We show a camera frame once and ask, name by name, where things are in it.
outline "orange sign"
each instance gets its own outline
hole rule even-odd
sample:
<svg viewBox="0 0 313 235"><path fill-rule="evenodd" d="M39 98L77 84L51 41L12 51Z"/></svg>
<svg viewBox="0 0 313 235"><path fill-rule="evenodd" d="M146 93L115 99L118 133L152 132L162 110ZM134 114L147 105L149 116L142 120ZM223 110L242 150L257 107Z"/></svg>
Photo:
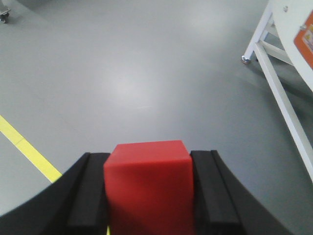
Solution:
<svg viewBox="0 0 313 235"><path fill-rule="evenodd" d="M313 69L313 11L305 22L305 29L295 37L294 44Z"/></svg>

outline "black foam pad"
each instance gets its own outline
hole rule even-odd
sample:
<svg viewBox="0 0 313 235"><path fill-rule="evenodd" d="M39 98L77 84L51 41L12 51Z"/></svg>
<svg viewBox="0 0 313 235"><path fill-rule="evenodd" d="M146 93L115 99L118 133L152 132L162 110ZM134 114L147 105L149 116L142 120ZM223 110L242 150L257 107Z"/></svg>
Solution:
<svg viewBox="0 0 313 235"><path fill-rule="evenodd" d="M248 235L292 235L227 168L217 151L213 158L223 177L238 216Z"/></svg>
<svg viewBox="0 0 313 235"><path fill-rule="evenodd" d="M191 151L198 235L244 234L221 174L209 151Z"/></svg>
<svg viewBox="0 0 313 235"><path fill-rule="evenodd" d="M105 234L108 225L103 164L109 153L92 153L67 222L69 235Z"/></svg>
<svg viewBox="0 0 313 235"><path fill-rule="evenodd" d="M84 173L84 154L60 179L44 191L0 217L1 235L61 235Z"/></svg>

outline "caster wheel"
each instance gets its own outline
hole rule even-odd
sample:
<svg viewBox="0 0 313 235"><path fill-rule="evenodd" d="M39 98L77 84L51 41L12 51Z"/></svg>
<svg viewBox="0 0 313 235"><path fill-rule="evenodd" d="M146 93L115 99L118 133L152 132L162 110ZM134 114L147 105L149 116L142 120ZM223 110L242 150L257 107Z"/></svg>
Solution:
<svg viewBox="0 0 313 235"><path fill-rule="evenodd" d="M242 61L245 65L250 64L250 62L251 62L251 60L246 59L244 56L241 57L241 61Z"/></svg>
<svg viewBox="0 0 313 235"><path fill-rule="evenodd" d="M0 16L0 21L2 22L2 23L7 23L7 17L5 17L4 15L2 15L2 16Z"/></svg>

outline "white table leg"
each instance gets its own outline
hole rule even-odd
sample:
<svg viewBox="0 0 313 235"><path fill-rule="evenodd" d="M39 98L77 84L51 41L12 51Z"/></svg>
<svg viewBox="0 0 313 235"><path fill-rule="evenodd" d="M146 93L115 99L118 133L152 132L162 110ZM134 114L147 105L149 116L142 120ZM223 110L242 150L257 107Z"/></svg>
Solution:
<svg viewBox="0 0 313 235"><path fill-rule="evenodd" d="M244 53L244 55L241 57L241 60L244 64L248 64L250 63L250 58L251 55L253 54L254 51L254 45L262 38L265 39L265 37L267 36L267 33L264 32L269 20L271 19L272 16L272 11L271 11L271 4L270 2L268 2L263 15L259 21L258 26L256 27L254 34L251 38L251 41Z"/></svg>
<svg viewBox="0 0 313 235"><path fill-rule="evenodd" d="M313 149L308 140L308 137L306 136L303 127L301 126L301 123L287 97L287 94L281 82L279 81L279 78L268 58L268 54L266 53L262 42L254 44L254 52L259 60L272 93L274 94L280 111L283 114L293 140L297 145L303 163L313 182Z"/></svg>

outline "white metal frame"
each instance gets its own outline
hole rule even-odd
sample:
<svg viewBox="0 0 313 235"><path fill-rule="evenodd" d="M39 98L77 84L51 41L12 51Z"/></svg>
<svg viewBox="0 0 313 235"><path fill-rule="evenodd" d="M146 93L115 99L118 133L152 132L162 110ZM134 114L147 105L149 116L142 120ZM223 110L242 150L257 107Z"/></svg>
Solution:
<svg viewBox="0 0 313 235"><path fill-rule="evenodd" d="M283 114L283 117L286 121L286 124L290 130L290 133L293 137L293 140L299 150L299 153L302 157L303 163L309 173L309 176L313 182L313 149L306 136L303 127L286 95L286 92L275 72L275 69L270 62L268 55L271 55L279 60L282 60L290 65L290 61L287 53L284 50L281 50L267 42L265 38L268 33L273 34L274 36L279 36L272 19L272 10L270 2L267 4L263 15L259 21L258 26L251 38L251 41L242 56L242 61L245 64L250 62L250 58L255 53L258 61L261 65L261 68L264 72L264 75L268 81L268 84L271 88L272 93L277 101L277 104L280 108L280 111Z"/></svg>

